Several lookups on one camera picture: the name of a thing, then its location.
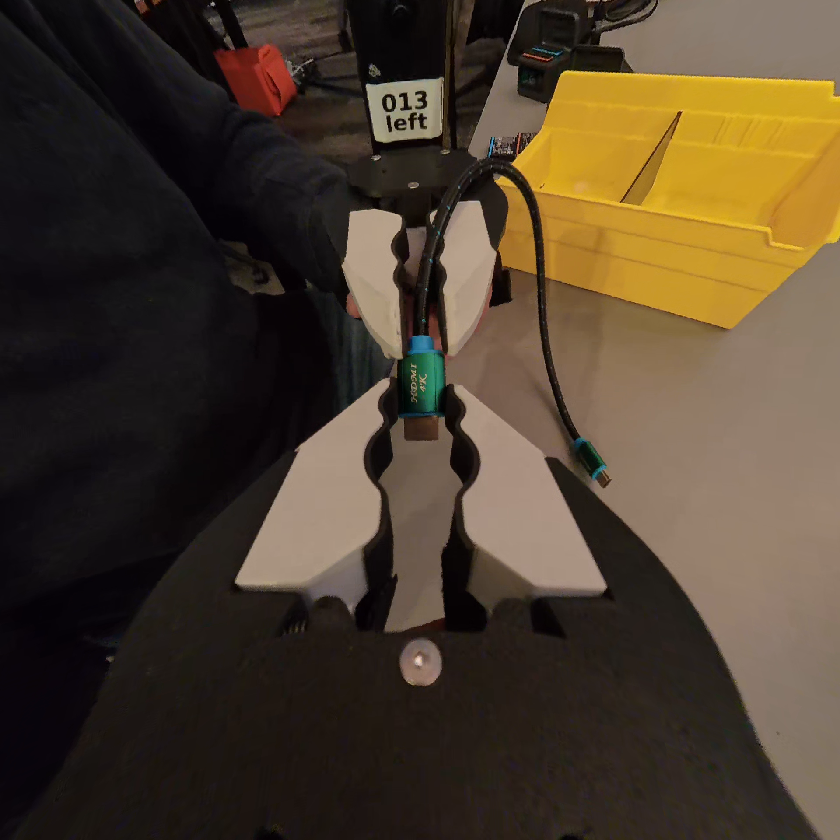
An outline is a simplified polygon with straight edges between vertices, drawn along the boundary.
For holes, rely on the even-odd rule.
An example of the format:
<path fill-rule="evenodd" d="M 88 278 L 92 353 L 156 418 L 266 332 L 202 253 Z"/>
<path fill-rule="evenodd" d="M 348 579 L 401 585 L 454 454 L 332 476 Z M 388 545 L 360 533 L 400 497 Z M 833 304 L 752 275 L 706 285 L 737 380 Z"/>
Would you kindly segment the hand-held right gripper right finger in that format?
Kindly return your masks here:
<path fill-rule="evenodd" d="M 506 600 L 598 597 L 607 585 L 542 450 L 468 391 L 447 391 L 462 487 L 447 540 L 447 617 Z"/>

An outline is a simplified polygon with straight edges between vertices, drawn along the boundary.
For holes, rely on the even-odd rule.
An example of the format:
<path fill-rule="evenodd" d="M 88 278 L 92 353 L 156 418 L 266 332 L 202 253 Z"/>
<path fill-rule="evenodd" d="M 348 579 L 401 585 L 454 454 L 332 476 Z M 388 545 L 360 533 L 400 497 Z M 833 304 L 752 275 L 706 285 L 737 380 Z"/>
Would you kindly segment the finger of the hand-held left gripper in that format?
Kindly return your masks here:
<path fill-rule="evenodd" d="M 451 221 L 433 263 L 437 297 L 430 331 L 445 355 L 464 349 L 489 306 L 497 262 L 485 221 Z"/>
<path fill-rule="evenodd" d="M 412 332 L 413 286 L 405 220 L 379 208 L 353 210 L 344 278 L 364 325 L 385 356 L 405 357 Z"/>

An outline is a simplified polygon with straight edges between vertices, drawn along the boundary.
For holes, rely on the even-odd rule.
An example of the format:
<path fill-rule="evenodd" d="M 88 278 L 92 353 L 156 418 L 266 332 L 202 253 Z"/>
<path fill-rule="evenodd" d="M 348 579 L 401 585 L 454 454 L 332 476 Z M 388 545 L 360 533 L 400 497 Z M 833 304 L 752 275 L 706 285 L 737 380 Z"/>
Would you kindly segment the black device with coloured screen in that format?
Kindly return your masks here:
<path fill-rule="evenodd" d="M 633 72 L 623 49 L 601 45 L 534 46 L 521 54 L 516 67 L 517 94 L 544 104 L 552 100 L 565 71 Z"/>

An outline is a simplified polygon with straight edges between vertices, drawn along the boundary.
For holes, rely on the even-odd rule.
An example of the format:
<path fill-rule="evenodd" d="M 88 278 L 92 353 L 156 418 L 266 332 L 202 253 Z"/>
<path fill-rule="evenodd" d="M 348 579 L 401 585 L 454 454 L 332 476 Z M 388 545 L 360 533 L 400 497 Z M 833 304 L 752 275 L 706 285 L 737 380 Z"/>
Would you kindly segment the red chair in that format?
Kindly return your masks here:
<path fill-rule="evenodd" d="M 289 66 L 274 45 L 219 49 L 216 62 L 238 105 L 268 118 L 279 117 L 297 98 Z"/>

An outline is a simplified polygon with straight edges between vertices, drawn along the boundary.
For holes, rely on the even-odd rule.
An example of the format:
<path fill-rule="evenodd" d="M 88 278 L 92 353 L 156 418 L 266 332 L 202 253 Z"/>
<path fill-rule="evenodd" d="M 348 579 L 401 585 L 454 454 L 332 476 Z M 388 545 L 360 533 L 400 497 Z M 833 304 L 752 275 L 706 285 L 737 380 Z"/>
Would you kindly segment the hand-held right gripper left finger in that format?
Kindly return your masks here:
<path fill-rule="evenodd" d="M 391 577 L 372 552 L 390 516 L 373 444 L 393 425 L 392 387 L 373 387 L 294 452 L 288 472 L 237 573 L 246 592 L 284 592 L 312 606 L 341 600 L 354 614 Z"/>

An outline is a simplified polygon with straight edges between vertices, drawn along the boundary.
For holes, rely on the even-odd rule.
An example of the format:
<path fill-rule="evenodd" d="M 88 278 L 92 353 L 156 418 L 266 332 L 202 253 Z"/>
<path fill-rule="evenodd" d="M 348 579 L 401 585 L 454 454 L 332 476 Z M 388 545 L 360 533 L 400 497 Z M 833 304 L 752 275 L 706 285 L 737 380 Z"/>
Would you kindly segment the yellow plastic bin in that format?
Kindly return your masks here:
<path fill-rule="evenodd" d="M 735 327 L 839 236 L 832 80 L 567 71 L 514 161 L 545 274 Z"/>

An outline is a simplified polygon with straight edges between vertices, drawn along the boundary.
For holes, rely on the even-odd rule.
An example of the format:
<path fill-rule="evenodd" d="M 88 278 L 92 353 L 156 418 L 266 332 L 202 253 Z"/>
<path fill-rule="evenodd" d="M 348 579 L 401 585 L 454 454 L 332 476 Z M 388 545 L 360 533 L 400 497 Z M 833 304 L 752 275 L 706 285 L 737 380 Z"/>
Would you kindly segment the person's left forearm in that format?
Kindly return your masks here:
<path fill-rule="evenodd" d="M 344 170 L 203 78 L 123 2 L 2 2 L 2 15 L 132 132 L 217 238 L 349 294 Z"/>

